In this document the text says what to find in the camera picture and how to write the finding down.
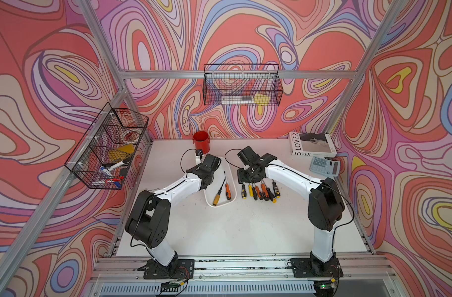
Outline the white plastic storage box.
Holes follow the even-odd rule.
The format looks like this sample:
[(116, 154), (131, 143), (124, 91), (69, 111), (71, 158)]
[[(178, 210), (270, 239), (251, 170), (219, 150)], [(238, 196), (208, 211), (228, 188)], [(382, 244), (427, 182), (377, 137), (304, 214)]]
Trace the white plastic storage box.
[[(238, 194), (238, 191), (235, 187), (234, 180), (233, 180), (232, 167), (229, 165), (229, 163), (223, 157), (220, 157), (220, 159), (222, 162), (221, 162), (219, 168), (214, 173), (213, 183), (211, 185), (209, 185), (207, 187), (207, 189), (204, 190), (204, 197), (206, 199), (206, 203), (208, 206), (213, 207), (213, 208), (224, 207), (226, 205), (234, 203), (234, 201), (237, 198), (237, 194)], [(217, 191), (219, 190), (219, 188), (221, 187), (221, 185), (223, 183), (224, 172), (226, 172), (226, 174), (227, 174), (227, 181), (230, 186), (232, 199), (231, 200), (226, 199), (225, 190), (223, 188), (219, 203), (216, 207), (214, 207), (212, 205), (212, 203), (213, 203), (215, 195), (217, 194)]]

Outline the small orange screwdriver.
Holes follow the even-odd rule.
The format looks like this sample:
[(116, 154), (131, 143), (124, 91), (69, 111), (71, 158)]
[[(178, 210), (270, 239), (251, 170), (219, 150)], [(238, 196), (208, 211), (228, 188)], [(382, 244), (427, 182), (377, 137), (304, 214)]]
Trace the small orange screwdriver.
[(260, 187), (257, 186), (256, 184), (254, 184), (254, 189), (256, 191), (257, 197), (259, 200), (263, 200), (264, 196), (263, 196), (263, 192), (261, 191)]

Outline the black ribbed handle screwdriver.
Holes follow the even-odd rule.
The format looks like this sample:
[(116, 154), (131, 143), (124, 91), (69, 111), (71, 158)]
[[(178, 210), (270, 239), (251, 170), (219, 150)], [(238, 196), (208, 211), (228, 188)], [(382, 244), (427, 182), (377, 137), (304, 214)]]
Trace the black ribbed handle screwdriver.
[(253, 185), (251, 186), (251, 191), (253, 193), (254, 200), (258, 200), (258, 193), (256, 191), (256, 188)]

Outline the orange black screwdriver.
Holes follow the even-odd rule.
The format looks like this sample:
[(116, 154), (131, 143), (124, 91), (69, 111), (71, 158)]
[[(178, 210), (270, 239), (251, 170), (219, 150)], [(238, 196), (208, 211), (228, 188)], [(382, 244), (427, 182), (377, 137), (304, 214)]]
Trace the orange black screwdriver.
[(224, 172), (223, 188), (225, 190), (225, 197), (226, 197), (226, 199), (227, 200), (231, 200), (232, 199), (232, 194), (231, 194), (230, 186), (229, 186), (228, 181), (227, 181), (227, 174), (226, 174), (226, 172)]

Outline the orange screwdriver long shaft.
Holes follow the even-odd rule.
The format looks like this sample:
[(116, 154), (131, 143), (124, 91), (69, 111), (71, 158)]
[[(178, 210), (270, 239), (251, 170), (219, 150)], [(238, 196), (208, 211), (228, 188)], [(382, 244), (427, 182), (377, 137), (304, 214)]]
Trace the orange screwdriver long shaft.
[(263, 199), (264, 199), (265, 201), (269, 201), (269, 200), (270, 200), (270, 197), (269, 197), (269, 193), (268, 193), (267, 187), (266, 187), (266, 185), (264, 184), (263, 181), (261, 181), (261, 193), (262, 193), (262, 197), (263, 197)]

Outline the black yellow dotted screwdriver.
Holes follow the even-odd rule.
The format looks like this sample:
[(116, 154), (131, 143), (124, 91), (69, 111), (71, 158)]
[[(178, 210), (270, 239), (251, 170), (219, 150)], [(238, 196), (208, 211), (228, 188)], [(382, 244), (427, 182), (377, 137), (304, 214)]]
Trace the black yellow dotted screwdriver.
[(272, 186), (273, 186), (275, 197), (277, 199), (280, 198), (280, 190), (279, 190), (279, 187), (278, 187), (277, 183), (274, 180), (272, 181)]

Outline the black yellow-tip screwdriver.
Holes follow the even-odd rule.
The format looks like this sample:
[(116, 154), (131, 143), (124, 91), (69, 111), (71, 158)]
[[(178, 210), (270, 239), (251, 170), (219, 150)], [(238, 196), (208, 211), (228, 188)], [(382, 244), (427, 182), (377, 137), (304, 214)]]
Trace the black yellow-tip screwdriver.
[(273, 191), (270, 189), (270, 187), (267, 187), (267, 188), (266, 188), (266, 191), (267, 191), (267, 193), (268, 193), (269, 200), (270, 200), (272, 203), (276, 203), (276, 202), (277, 202), (277, 199), (276, 199), (275, 194), (273, 193)]

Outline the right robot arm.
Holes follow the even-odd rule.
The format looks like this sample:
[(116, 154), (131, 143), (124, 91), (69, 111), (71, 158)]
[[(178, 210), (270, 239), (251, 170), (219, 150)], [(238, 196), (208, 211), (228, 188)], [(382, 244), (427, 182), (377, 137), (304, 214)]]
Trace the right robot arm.
[(237, 170), (238, 182), (250, 184), (255, 200), (280, 198), (276, 182), (301, 195), (308, 202), (308, 220), (314, 226), (313, 248), (310, 256), (305, 259), (306, 269), (300, 268), (298, 259), (290, 260), (292, 269), (298, 273), (311, 273), (317, 277), (341, 278), (343, 272), (334, 249), (336, 231), (343, 212), (348, 204), (339, 192), (332, 178), (318, 179), (289, 167), (277, 157), (266, 153), (258, 155), (250, 146), (238, 152), (238, 158), (244, 167)]

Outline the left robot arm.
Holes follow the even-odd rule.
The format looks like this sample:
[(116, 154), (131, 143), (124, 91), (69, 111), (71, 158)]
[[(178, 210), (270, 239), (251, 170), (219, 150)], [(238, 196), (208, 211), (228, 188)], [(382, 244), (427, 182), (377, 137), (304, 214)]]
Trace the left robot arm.
[(166, 240), (171, 208), (174, 203), (207, 189), (221, 163), (220, 158), (207, 154), (201, 163), (186, 170), (169, 186), (154, 192), (143, 190), (138, 194), (124, 229), (131, 240), (139, 241), (150, 254), (151, 259), (138, 269), (144, 272), (145, 279), (175, 278), (180, 273), (187, 279), (191, 278), (190, 268), (194, 261), (190, 259), (182, 264)]

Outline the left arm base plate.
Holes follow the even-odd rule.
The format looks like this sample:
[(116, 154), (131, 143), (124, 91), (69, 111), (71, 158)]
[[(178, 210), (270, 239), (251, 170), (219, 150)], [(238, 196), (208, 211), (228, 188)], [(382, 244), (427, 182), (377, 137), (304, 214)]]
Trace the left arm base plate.
[(174, 259), (169, 266), (162, 266), (151, 259), (137, 271), (143, 272), (143, 278), (146, 280), (189, 280), (194, 276), (194, 266), (195, 260), (193, 259)]

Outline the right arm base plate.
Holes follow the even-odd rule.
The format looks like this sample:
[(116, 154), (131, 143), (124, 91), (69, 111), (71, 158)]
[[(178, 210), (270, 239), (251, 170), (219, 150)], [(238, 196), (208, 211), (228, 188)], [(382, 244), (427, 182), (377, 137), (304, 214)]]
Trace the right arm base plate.
[(295, 278), (341, 278), (344, 276), (336, 256), (332, 256), (327, 262), (321, 262), (313, 255), (305, 258), (291, 258), (288, 266)]

